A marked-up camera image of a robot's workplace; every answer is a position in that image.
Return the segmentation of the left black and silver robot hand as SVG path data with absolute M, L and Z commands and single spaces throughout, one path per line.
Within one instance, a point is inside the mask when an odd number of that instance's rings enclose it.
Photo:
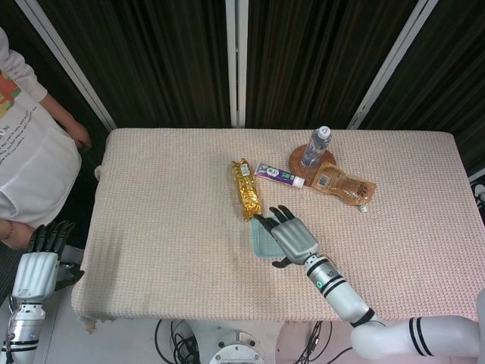
M 63 262 L 62 253 L 75 224 L 61 221 L 39 226 L 21 256 L 11 296 L 19 303 L 41 304 L 83 276 L 80 264 Z

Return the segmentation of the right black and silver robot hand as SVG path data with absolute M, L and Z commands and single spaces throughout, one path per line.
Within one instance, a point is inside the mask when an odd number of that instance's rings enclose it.
M 284 254 L 280 261 L 272 262 L 275 268 L 291 264 L 304 265 L 306 260 L 318 253 L 318 242 L 306 225 L 286 206 L 270 207 L 275 218 L 256 214 L 253 218 L 274 238 Z

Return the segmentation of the transparent blue container lid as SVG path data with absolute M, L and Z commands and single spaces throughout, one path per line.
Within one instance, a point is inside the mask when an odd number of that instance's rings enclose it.
M 252 251 L 260 259 L 283 259 L 284 253 L 277 241 L 255 218 L 251 220 Z

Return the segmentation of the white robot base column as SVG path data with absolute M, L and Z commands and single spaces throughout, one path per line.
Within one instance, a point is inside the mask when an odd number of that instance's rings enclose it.
M 200 364 L 276 364 L 282 322 L 188 320 Z

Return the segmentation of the gold foil snack package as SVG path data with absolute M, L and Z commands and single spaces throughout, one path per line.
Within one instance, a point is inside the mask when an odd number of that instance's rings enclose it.
M 262 211 L 253 171 L 245 158 L 232 161 L 231 168 L 242 206 L 243 220 L 250 221 L 255 215 L 260 215 Z

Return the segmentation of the purple and white toothpaste tube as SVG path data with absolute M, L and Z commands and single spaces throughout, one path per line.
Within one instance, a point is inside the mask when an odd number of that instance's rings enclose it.
M 259 163 L 257 165 L 255 168 L 255 176 L 299 189 L 302 189 L 305 184 L 304 178 L 265 163 Z

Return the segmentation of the orange refill spout pouch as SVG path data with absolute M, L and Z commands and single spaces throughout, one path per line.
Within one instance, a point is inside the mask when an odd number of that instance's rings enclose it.
M 355 206 L 360 212 L 368 211 L 377 185 L 369 180 L 347 174 L 341 168 L 329 162 L 322 162 L 311 187 L 339 197 L 346 205 Z

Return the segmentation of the brown woven round coaster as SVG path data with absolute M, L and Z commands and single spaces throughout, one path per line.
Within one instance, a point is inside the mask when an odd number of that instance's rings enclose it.
M 304 185 L 310 187 L 318 172 L 319 167 L 321 166 L 321 163 L 329 162 L 333 165 L 336 165 L 336 158 L 332 152 L 326 150 L 321 157 L 321 160 L 313 167 L 308 168 L 301 163 L 301 159 L 305 149 L 306 145 L 301 145 L 298 148 L 294 149 L 289 157 L 288 165 L 289 171 L 292 174 L 303 178 L 305 180 Z

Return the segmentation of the clear plastic water bottle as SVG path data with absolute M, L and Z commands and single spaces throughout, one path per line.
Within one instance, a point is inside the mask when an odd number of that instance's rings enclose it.
M 327 126 L 321 126 L 314 130 L 302 154 L 301 164 L 306 168 L 315 167 L 327 150 L 332 139 L 331 129 Z

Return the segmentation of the person in white shirt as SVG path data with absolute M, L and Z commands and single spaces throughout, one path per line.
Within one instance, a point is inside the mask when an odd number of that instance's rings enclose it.
M 25 249 L 74 188 L 88 130 L 38 81 L 0 27 L 0 242 Z

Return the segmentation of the beige waffle tablecloth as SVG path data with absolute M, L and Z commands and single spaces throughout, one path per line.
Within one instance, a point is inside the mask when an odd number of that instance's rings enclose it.
M 291 265 L 252 252 L 231 164 L 285 168 L 307 130 L 129 129 L 110 133 L 95 194 L 83 278 L 72 307 L 97 319 L 330 321 L 327 300 Z M 330 151 L 375 182 L 368 210 L 335 196 L 258 182 L 386 320 L 476 319 L 485 288 L 485 225 L 453 136 L 336 130 Z

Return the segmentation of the dark pleated curtain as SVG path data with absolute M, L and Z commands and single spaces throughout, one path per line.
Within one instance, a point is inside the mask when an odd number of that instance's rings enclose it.
M 342 130 L 418 0 L 249 0 L 247 128 Z
M 224 0 L 38 0 L 117 127 L 231 125 Z

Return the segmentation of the black and white equipment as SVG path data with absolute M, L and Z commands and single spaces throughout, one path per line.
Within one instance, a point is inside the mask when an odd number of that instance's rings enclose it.
M 471 191 L 480 213 L 483 224 L 485 225 L 485 173 L 470 181 Z

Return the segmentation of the white frame post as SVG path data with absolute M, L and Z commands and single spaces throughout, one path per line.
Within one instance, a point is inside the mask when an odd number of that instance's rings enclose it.
M 427 19 L 440 0 L 418 0 L 402 27 L 396 41 L 390 48 L 371 85 L 352 116 L 347 130 L 357 130 L 363 124 L 374 103 L 378 100 L 384 87 L 405 57 L 412 43 L 417 38 Z
M 246 126 L 249 0 L 225 0 L 227 70 L 230 120 L 234 128 Z
M 14 0 L 106 130 L 117 126 L 37 0 Z

